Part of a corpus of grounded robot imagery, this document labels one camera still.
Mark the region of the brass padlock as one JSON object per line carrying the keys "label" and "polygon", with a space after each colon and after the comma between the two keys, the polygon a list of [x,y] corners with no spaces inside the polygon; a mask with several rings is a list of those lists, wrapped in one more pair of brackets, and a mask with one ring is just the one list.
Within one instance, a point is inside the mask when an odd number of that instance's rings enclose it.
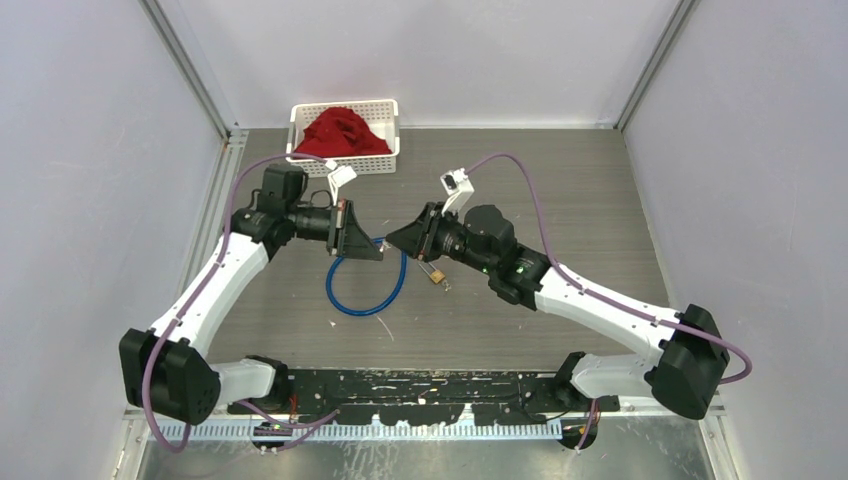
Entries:
{"label": "brass padlock", "polygon": [[446,280],[446,275],[430,262],[418,262],[419,268],[428,276],[432,283],[439,285]]}

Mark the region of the blue cable lock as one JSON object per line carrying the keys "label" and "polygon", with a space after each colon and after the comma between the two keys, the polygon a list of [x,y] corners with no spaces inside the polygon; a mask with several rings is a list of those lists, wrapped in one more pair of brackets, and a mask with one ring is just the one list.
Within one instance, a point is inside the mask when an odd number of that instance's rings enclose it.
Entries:
{"label": "blue cable lock", "polygon": [[388,265],[335,259],[325,275],[324,299],[331,311],[351,318],[383,315],[407,291],[409,260],[383,237],[373,239],[387,254]]}

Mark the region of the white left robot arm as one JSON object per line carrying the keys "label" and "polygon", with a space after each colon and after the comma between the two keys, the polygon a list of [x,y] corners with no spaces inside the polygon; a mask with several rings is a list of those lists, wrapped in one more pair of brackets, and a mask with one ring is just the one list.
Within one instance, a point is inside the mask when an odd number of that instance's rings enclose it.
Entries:
{"label": "white left robot arm", "polygon": [[380,261],[383,254],[359,225],[340,188],[356,178],[348,165],[330,164],[331,205],[305,200],[308,175],[284,161],[263,172],[251,203],[236,210],[212,256],[176,303],[145,331],[119,342],[128,402],[192,426],[218,407],[246,400],[269,413],[289,406],[293,386],[286,364],[260,355],[210,364],[206,356],[223,320],[247,285],[293,239],[317,241],[339,259]]}

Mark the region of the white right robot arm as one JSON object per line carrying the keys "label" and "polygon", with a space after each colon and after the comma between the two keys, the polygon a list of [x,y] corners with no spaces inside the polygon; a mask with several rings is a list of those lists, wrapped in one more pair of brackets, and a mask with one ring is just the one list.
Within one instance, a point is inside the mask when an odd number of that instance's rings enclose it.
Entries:
{"label": "white right robot arm", "polygon": [[505,302],[575,321],[629,349],[627,355],[572,352],[554,380],[553,395],[567,410],[586,410],[601,398],[649,397],[669,411],[703,419],[728,367],[709,311],[644,303],[577,275],[520,243],[513,224],[493,205],[463,218],[428,202],[418,217],[386,240],[421,261],[448,257],[485,274]]}

